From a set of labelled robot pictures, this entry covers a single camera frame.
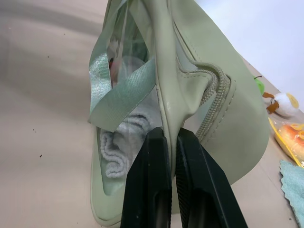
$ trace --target stuffed duck toy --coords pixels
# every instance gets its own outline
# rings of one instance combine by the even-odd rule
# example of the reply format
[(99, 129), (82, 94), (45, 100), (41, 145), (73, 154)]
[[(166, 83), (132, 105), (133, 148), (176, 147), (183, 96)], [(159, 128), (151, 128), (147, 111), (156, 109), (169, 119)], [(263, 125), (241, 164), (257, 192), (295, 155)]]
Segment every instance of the stuffed duck toy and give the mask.
[(291, 117), (299, 110), (299, 102), (289, 93), (272, 95), (265, 92), (263, 97), (271, 98), (270, 105), (267, 107), (269, 114), (276, 112), (283, 117)]

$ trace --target bag handle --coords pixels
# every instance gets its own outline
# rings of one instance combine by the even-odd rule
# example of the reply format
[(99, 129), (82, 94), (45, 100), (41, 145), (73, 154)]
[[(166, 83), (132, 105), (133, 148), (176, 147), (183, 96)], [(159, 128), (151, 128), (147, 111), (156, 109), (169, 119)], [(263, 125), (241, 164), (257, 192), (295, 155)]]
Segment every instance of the bag handle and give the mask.
[(166, 0), (144, 0), (154, 31), (156, 81), (164, 136), (168, 141), (171, 175), (175, 175), (177, 136), (191, 108), (177, 77), (173, 22)]

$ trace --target clear plastic panel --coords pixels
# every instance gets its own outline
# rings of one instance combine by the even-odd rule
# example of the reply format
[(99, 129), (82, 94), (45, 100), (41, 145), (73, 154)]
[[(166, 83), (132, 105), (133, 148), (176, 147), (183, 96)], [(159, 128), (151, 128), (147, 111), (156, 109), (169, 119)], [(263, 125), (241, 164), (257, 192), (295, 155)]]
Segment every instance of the clear plastic panel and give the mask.
[[(112, 88), (152, 58), (127, 5), (118, 12), (107, 55)], [(147, 133), (161, 124), (154, 88), (114, 132), (98, 129), (100, 165), (106, 195), (114, 194), (125, 184), (126, 175)]]

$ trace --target faux leather bag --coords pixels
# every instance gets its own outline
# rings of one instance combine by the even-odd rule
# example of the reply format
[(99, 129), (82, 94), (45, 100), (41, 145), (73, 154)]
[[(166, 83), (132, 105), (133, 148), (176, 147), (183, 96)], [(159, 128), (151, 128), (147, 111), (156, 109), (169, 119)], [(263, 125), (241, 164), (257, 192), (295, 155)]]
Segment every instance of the faux leather bag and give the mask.
[[(141, 64), (133, 69), (135, 59)], [(116, 62), (119, 73), (112, 74)], [(148, 121), (142, 109), (136, 110), (154, 91), (159, 109), (154, 113), (159, 112), (168, 141), (173, 177), (176, 139), (183, 126), (196, 133), (230, 184), (248, 173), (266, 149), (267, 113), (254, 77), (193, 0), (109, 0), (90, 77), (89, 122), (96, 127), (91, 205), (103, 226), (119, 226), (125, 186), (121, 173), (116, 177), (109, 171), (117, 168), (117, 160), (109, 161), (106, 155), (111, 154), (101, 151), (104, 135), (115, 137), (120, 129), (124, 137), (121, 124), (130, 126), (131, 115)], [(132, 160), (122, 159), (128, 164), (123, 171)], [(178, 208), (174, 193), (172, 207)]]

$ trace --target white wall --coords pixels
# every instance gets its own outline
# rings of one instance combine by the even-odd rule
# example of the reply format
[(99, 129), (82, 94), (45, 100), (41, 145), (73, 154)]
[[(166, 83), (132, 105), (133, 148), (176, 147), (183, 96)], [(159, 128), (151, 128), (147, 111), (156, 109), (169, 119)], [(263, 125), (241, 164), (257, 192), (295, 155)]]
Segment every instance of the white wall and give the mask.
[(235, 49), (304, 111), (304, 1), (196, 0)]

